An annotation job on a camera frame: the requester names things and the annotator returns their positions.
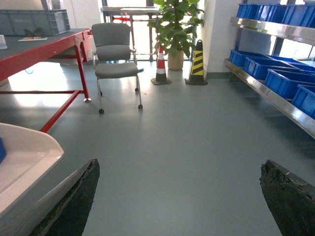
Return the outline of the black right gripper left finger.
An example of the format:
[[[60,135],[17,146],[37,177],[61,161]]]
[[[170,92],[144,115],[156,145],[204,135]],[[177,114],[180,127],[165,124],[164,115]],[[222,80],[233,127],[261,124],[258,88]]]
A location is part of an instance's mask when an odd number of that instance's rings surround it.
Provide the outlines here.
[[[97,159],[83,168],[78,180],[63,195],[45,217],[31,231],[31,236],[80,236],[82,235],[100,175]]]

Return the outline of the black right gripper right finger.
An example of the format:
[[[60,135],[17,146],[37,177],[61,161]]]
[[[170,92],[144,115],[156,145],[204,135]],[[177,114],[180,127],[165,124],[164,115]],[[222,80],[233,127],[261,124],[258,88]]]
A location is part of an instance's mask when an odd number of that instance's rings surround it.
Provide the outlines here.
[[[315,234],[315,187],[273,160],[261,166],[260,186],[283,236]]]

